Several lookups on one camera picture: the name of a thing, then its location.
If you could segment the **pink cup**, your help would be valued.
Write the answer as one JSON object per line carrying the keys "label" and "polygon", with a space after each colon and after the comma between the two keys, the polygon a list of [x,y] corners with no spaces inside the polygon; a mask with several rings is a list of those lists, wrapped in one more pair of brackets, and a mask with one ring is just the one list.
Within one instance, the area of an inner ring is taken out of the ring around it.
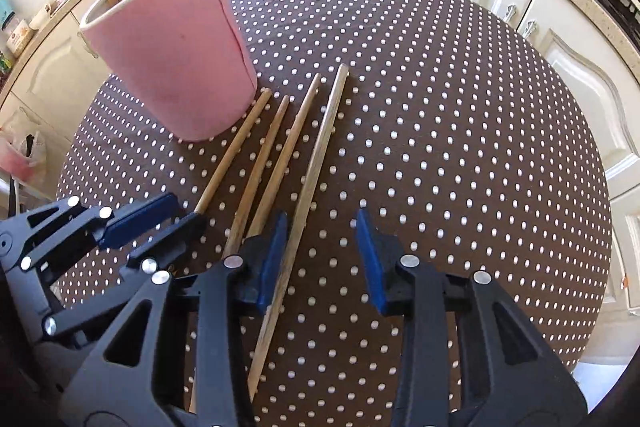
{"label": "pink cup", "polygon": [[96,0],[80,31],[180,139],[221,134],[254,100],[257,76],[230,0]]}

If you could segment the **brown polka dot tablecloth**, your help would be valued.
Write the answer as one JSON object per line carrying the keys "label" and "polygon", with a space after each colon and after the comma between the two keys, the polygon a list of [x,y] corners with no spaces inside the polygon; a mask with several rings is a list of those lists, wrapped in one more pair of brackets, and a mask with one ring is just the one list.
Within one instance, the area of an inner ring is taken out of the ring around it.
{"label": "brown polka dot tablecloth", "polygon": [[230,0],[272,97],[171,269],[222,260],[262,143],[288,109],[248,228],[314,75],[321,83],[270,217],[288,236],[337,69],[349,69],[252,409],[256,426],[395,426],[401,317],[372,305],[357,245],[364,209],[444,273],[488,272],[573,376],[612,244],[596,140],[565,82],[469,0]]}

